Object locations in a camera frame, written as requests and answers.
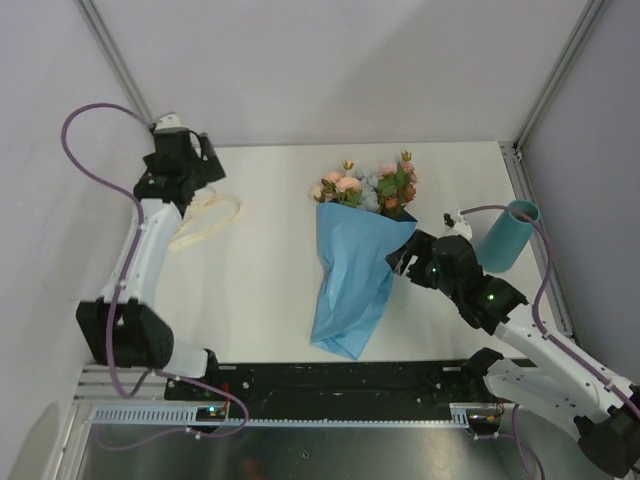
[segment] cylindrical container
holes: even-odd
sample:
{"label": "cylindrical container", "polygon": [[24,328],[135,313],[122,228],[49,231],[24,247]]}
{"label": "cylindrical container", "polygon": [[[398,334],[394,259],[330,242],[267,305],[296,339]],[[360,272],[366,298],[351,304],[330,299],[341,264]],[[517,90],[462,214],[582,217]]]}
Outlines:
{"label": "cylindrical container", "polygon": [[[515,200],[509,204],[509,208],[535,221],[540,218],[538,207],[526,200]],[[518,218],[517,213],[502,212],[476,248],[478,263],[489,273],[506,272],[516,263],[532,233],[533,226],[527,220]]]}

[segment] tabletop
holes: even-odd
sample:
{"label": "tabletop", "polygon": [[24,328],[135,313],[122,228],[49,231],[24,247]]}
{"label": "tabletop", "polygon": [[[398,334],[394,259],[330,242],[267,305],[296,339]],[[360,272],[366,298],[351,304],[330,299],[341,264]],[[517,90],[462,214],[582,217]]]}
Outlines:
{"label": "tabletop", "polygon": [[[316,203],[310,187],[345,160],[377,167],[413,154],[418,228],[438,236],[442,215],[486,204],[506,205],[514,192],[495,142],[220,148],[227,178],[214,186],[244,203],[226,228],[165,258],[155,310],[176,338],[210,348],[221,362],[331,362],[344,357],[310,345],[324,268],[316,249]],[[192,226],[219,221],[211,209]],[[500,212],[468,216],[477,242]],[[500,275],[531,301],[541,276],[530,245]],[[543,318],[551,318],[546,296]],[[360,360],[467,358],[482,347],[508,357],[517,350],[474,330],[442,293],[396,277],[387,311]]]}

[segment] wall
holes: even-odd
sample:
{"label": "wall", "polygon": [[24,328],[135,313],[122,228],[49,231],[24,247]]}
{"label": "wall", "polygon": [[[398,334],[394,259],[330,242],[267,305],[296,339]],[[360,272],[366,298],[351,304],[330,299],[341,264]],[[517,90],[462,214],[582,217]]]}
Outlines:
{"label": "wall", "polygon": [[216,143],[513,140],[587,0],[97,0]]}
{"label": "wall", "polygon": [[[60,127],[82,104],[124,98],[71,0],[4,5],[0,61],[0,478],[35,479],[89,358],[75,306],[95,298],[131,218],[126,201],[71,168]],[[152,146],[111,112],[81,118],[70,140],[125,185]]]}
{"label": "wall", "polygon": [[526,167],[583,347],[640,382],[640,2],[612,2],[534,136]]}

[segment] purple cable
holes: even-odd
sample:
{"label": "purple cable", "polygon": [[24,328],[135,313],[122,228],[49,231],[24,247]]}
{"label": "purple cable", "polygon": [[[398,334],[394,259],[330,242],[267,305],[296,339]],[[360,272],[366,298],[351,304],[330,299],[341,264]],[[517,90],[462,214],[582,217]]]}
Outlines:
{"label": "purple cable", "polygon": [[[467,215],[469,213],[482,212],[482,211],[485,211],[485,210],[504,210],[504,211],[510,212],[512,214],[521,215],[525,220],[527,220],[527,222],[531,223],[533,228],[536,229],[536,232],[538,232],[538,235],[540,235],[540,238],[542,238],[542,241],[544,242],[545,248],[547,250],[547,268],[546,268],[546,271],[544,273],[544,277],[542,279],[542,283],[540,284],[540,288],[538,289],[538,291],[536,293],[536,296],[535,296],[535,299],[533,300],[533,307],[532,307],[533,321],[535,322],[536,327],[538,327],[538,330],[540,330],[540,332],[542,332],[543,335],[547,336],[547,340],[549,340],[551,343],[556,345],[565,354],[567,354],[569,357],[571,357],[573,360],[575,360],[577,363],[579,363],[585,370],[587,370],[594,377],[596,377],[598,379],[598,381],[600,381],[603,385],[607,386],[607,385],[611,384],[611,381],[607,378],[606,375],[604,375],[602,372],[600,372],[597,368],[591,366],[589,364],[589,362],[584,360],[582,357],[580,357],[579,355],[574,353],[573,350],[571,350],[564,343],[562,343],[562,341],[559,338],[557,338],[555,335],[549,333],[549,329],[542,323],[542,319],[540,318],[540,301],[542,300],[542,295],[544,295],[544,291],[546,290],[547,285],[549,284],[549,281],[551,280],[551,271],[552,271],[552,268],[553,268],[553,250],[552,250],[552,247],[551,247],[551,242],[549,241],[549,238],[547,237],[547,235],[542,230],[542,227],[540,226],[540,224],[538,222],[536,222],[535,220],[533,220],[528,215],[524,214],[523,212],[521,212],[521,211],[519,211],[519,210],[517,210],[515,208],[505,207],[504,205],[484,205],[482,207],[470,208],[470,209],[464,210],[464,211],[462,211],[460,213],[462,215]],[[631,409],[631,411],[638,417],[638,419],[640,420],[640,408],[638,408],[631,401],[631,399],[628,398],[622,392],[622,390],[620,390],[617,386],[613,385],[611,387],[611,391],[622,402],[624,402]]]}
{"label": "purple cable", "polygon": [[524,467],[524,471],[527,474],[527,477],[533,478],[533,474],[529,467],[527,466],[527,460],[524,458],[524,442],[520,438],[520,433],[518,430],[518,409],[520,405],[515,405],[513,407],[513,412],[511,413],[511,428],[513,430],[513,439],[516,441],[516,447],[518,447],[518,455],[520,455],[520,461],[522,462],[522,466]]}
{"label": "purple cable", "polygon": [[[79,161],[78,159],[73,155],[73,153],[71,152],[71,149],[69,148],[69,143],[67,140],[67,135],[69,132],[69,126],[71,125],[71,122],[73,122],[73,120],[80,114],[89,111],[89,110],[94,110],[94,109],[98,109],[98,108],[111,108],[114,110],[119,110],[121,112],[126,113],[127,115],[130,115],[131,117],[135,118],[136,120],[138,120],[140,123],[142,123],[143,125],[145,125],[147,128],[152,128],[152,125],[148,124],[147,122],[145,122],[140,116],[138,116],[136,113],[132,112],[131,110],[122,107],[120,105],[116,105],[114,103],[91,103],[89,105],[85,105],[83,107],[80,107],[76,110],[74,110],[68,117],[67,119],[64,121],[64,124],[62,125],[62,131],[60,133],[60,141],[62,143],[62,149],[64,150],[64,152],[67,154],[67,157],[69,157],[69,160],[71,160],[71,163],[73,163],[73,165],[80,170],[82,173],[84,173],[87,177],[89,177],[91,180],[94,180],[95,182],[98,182],[101,185],[104,185],[107,188],[110,188],[112,190],[115,190],[116,192],[121,193],[122,195],[124,195],[125,197],[127,197],[129,200],[131,200],[133,202],[133,204],[136,207],[136,212],[138,214],[138,226],[142,225],[144,223],[144,211],[142,209],[142,204],[140,203],[140,201],[131,193],[128,192],[127,190],[125,190],[124,188],[109,182],[108,180],[105,180],[103,178],[100,178],[99,176],[95,175],[94,173],[90,172],[89,170],[87,170]],[[138,248],[138,244],[140,243],[140,237],[142,235],[142,230],[140,230],[140,228],[138,228],[136,230],[136,233],[133,237],[133,241],[131,242],[131,247],[129,248],[129,251],[127,252],[127,256],[125,258],[125,261],[122,265],[122,270],[120,271],[120,275],[118,277],[118,283],[116,284],[114,291],[113,291],[113,298],[111,299],[111,304],[109,305],[109,311],[107,314],[107,327],[106,327],[106,354],[107,354],[107,364],[109,366],[109,375],[111,376],[111,381],[113,382],[113,387],[115,388],[116,392],[118,392],[118,394],[123,397],[123,398],[131,398],[133,397],[136,393],[138,393],[138,390],[140,390],[140,387],[142,387],[142,384],[144,383],[145,379],[147,378],[147,376],[151,373],[151,370],[147,370],[146,372],[144,372],[140,378],[138,379],[138,381],[136,382],[136,385],[133,387],[133,390],[131,390],[130,392],[126,392],[124,390],[124,387],[122,385],[122,383],[120,382],[120,379],[118,378],[118,372],[116,370],[116,365],[115,365],[115,358],[114,358],[114,352],[113,352],[113,328],[114,328],[114,324],[115,324],[115,316],[116,316],[116,307],[118,305],[118,300],[120,298],[120,292],[121,292],[121,287],[120,287],[120,283],[123,282],[126,278],[127,278],[127,273],[129,272],[129,267],[131,266],[131,262],[133,261],[133,258],[135,256],[136,250]],[[215,434],[200,434],[201,436],[205,436],[207,438],[222,438],[222,437],[228,437],[229,435],[233,435],[234,433],[238,432],[240,429],[242,429],[247,421],[249,420],[249,410],[247,409],[247,406],[237,397],[231,395],[230,393],[224,392],[222,390],[219,390],[215,387],[212,387],[210,385],[206,385],[202,382],[199,382],[197,380],[193,380],[190,378],[178,378],[175,375],[171,375],[171,374],[167,374],[164,372],[156,372],[156,374],[158,376],[161,377],[165,377],[165,378],[170,378],[172,380],[180,380],[183,382],[187,382],[187,383],[191,383],[192,385],[196,385],[198,387],[204,388],[206,390],[209,390],[211,392],[217,393],[218,395],[222,395],[225,398],[228,398],[234,402],[236,402],[240,408],[242,409],[243,413],[244,413],[244,419],[242,421],[242,423],[240,424],[240,426],[238,426],[237,428],[230,430],[228,432],[224,432],[218,435]],[[169,430],[165,430],[163,432],[160,432],[159,434],[156,434],[146,440],[143,440],[141,442],[138,442],[136,444],[134,444],[133,446],[127,446],[127,447],[123,447],[123,448],[118,448],[118,447],[108,447],[108,446],[104,446],[107,449],[111,449],[111,450],[127,450],[128,448],[135,448],[136,446],[139,445],[143,445],[145,443],[148,443],[150,441],[155,440],[156,438],[159,438],[161,436],[164,436],[168,433],[173,433],[176,431],[182,431],[182,428],[179,429],[169,429]]]}
{"label": "purple cable", "polygon": [[[510,435],[508,433],[500,433],[498,434],[498,436],[496,437],[495,435],[478,435],[476,437],[478,440],[495,440],[496,438],[508,438],[510,440],[516,440],[516,437],[514,435]],[[538,466],[538,470],[540,471],[540,480],[545,480],[546,478],[546,474],[544,471],[544,466],[542,465],[542,462],[540,461],[540,457],[538,457],[538,455],[536,454],[536,452],[533,451],[533,448],[531,448],[531,446],[526,443],[526,442],[522,442],[522,448],[529,452],[529,455],[531,455],[531,457],[533,458],[534,462],[536,462],[536,465]],[[527,470],[527,466],[524,462],[524,458],[522,458],[522,465],[525,468],[525,471],[527,472],[527,477],[529,477],[529,479],[534,479],[535,475],[532,475],[529,473],[529,471]]]}

